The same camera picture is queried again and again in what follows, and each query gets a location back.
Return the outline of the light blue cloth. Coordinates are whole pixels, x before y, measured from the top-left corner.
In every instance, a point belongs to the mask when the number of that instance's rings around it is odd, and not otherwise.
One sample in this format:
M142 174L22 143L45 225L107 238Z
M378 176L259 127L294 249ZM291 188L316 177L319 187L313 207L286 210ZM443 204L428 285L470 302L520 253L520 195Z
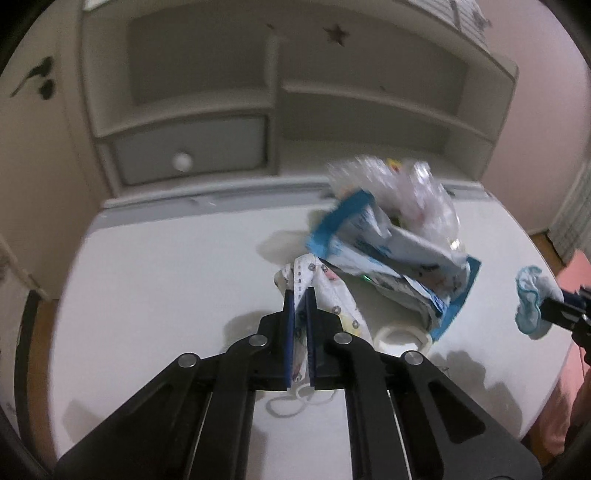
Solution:
M542 303L546 299L562 302L562 290L535 265L519 270L516 276L516 289L519 300L515 314L517 327L530 339L539 340L551 329L551 323L542 317Z

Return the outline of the white tape roll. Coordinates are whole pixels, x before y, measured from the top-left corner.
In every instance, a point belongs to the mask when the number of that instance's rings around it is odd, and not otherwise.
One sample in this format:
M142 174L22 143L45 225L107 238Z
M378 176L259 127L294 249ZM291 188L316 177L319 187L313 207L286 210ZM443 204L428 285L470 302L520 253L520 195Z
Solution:
M410 350L426 355L432 345L431 335L412 325L389 325L381 328L374 336L375 349L393 356L401 356Z

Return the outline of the blue white snack wrapper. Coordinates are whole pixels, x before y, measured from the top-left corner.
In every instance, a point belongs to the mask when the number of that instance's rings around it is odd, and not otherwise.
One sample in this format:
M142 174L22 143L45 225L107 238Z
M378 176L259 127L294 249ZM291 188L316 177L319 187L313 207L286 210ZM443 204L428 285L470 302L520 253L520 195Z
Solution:
M395 226L374 196L353 192L308 236L311 254L420 314L434 341L463 308L481 262Z

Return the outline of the white patterned face mask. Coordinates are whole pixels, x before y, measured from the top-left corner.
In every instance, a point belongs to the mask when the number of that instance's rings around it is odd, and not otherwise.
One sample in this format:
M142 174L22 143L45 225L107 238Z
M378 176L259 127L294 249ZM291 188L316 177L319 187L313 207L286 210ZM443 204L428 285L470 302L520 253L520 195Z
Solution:
M372 342L372 335L356 300L346 283L328 265L312 254L301 255L284 265L274 276L280 292L294 292L295 312L304 311L304 294L315 290L318 309L339 317L342 329L351 335ZM304 319L294 321L294 356L290 374L290 388L282 396L266 402L266 410L276 418L293 418L308 407L320 407L332 402L335 390L315 391L308 375L308 338Z

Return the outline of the pink bed blanket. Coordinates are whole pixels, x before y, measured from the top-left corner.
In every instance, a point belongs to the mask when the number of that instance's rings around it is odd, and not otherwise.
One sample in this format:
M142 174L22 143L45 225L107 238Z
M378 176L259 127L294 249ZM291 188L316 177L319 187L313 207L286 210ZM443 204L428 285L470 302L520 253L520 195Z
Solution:
M590 286L590 260L581 250L574 252L557 276L564 301L580 287ZM530 429L530 449L542 466L548 466L565 452L567 439L590 420L590 366L585 351L572 343L558 382L548 402Z

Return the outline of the clear crumpled plastic bag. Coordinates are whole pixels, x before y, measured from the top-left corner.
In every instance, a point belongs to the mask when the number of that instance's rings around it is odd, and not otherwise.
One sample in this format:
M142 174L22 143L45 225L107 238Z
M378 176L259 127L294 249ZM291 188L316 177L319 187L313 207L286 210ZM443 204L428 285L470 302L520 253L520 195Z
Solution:
M332 162L328 175L336 198L369 192L396 226L453 251L463 249L452 197L427 162L360 155Z

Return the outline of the grey drawer with knob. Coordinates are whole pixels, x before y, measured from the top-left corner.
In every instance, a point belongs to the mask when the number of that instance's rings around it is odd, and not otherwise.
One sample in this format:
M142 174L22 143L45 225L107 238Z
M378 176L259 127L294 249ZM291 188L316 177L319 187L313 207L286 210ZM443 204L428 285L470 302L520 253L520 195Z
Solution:
M266 165L267 119L238 116L170 123L112 141L126 186Z

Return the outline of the white desk hutch shelf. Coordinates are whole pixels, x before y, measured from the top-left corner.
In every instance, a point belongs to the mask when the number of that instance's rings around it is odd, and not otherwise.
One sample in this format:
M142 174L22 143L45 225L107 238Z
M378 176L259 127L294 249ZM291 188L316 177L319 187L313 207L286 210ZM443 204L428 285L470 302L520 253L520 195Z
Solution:
M117 197L318 178L356 154L424 160L444 181L476 183L518 79L457 1L85 1L79 13L90 128ZM122 183L116 138L238 116L267 119L262 168Z

